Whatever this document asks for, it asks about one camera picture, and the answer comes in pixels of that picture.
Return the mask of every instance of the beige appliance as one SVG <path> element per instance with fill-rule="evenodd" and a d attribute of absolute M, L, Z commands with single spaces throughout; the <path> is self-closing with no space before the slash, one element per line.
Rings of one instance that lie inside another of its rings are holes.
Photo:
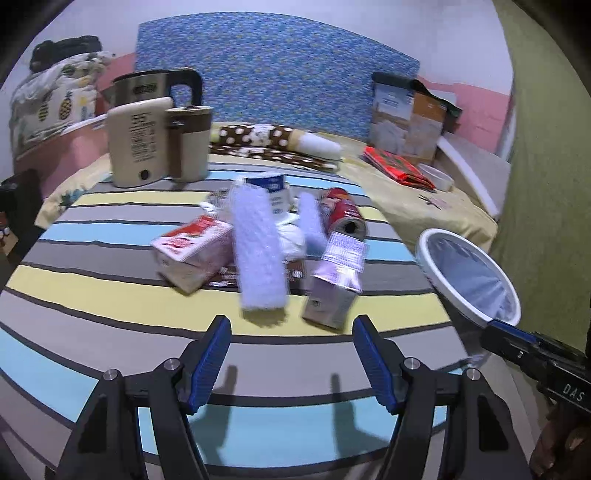
<path fill-rule="evenodd" d="M 176 181 L 199 181 L 209 171 L 213 108 L 189 105 L 167 110 L 168 174 Z"/>
<path fill-rule="evenodd" d="M 107 112 L 106 129 L 113 184 L 138 187 L 168 174 L 166 110 L 170 97 L 116 106 Z"/>

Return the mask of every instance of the white bowl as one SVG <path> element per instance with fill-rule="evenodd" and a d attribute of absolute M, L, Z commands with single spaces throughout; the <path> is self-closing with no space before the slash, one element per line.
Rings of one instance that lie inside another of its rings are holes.
<path fill-rule="evenodd" d="M 452 189 L 453 178 L 451 178 L 449 175 L 432 167 L 431 165 L 427 165 L 424 163 L 420 163 L 418 165 L 418 169 L 421 171 L 423 175 L 425 175 L 429 180 L 433 182 L 437 190 L 449 192 L 449 190 Z"/>

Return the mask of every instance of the pink wall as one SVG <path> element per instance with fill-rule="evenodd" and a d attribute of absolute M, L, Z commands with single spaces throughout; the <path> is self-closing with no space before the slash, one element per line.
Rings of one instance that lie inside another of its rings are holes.
<path fill-rule="evenodd" d="M 456 133 L 484 150 L 495 152 L 509 109 L 509 95 L 464 83 L 444 85 L 421 77 L 419 80 L 429 89 L 455 93 L 457 105 L 463 110 Z"/>

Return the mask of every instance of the pink box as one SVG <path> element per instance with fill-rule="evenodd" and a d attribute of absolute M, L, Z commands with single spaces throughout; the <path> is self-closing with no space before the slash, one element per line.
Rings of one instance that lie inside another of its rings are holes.
<path fill-rule="evenodd" d="M 232 225 L 203 215 L 150 245 L 160 274 L 192 293 L 232 261 Z"/>

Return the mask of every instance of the metal screw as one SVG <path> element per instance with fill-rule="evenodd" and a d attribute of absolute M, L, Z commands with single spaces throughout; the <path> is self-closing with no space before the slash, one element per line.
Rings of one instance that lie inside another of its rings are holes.
<path fill-rule="evenodd" d="M 468 370 L 466 370 L 466 376 L 470 380 L 480 380 L 482 374 L 476 368 L 469 368 Z"/>
<path fill-rule="evenodd" d="M 111 380 L 117 378 L 117 375 L 119 375 L 119 372 L 114 368 L 111 368 L 103 373 L 103 378 L 110 382 Z"/>
<path fill-rule="evenodd" d="M 408 358 L 404 359 L 404 366 L 409 370 L 416 370 L 418 367 L 421 366 L 421 362 L 418 361 L 416 358 L 409 356 Z"/>
<path fill-rule="evenodd" d="M 178 358 L 169 358 L 164 362 L 164 369 L 166 370 L 176 370 L 178 366 L 181 364 Z"/>

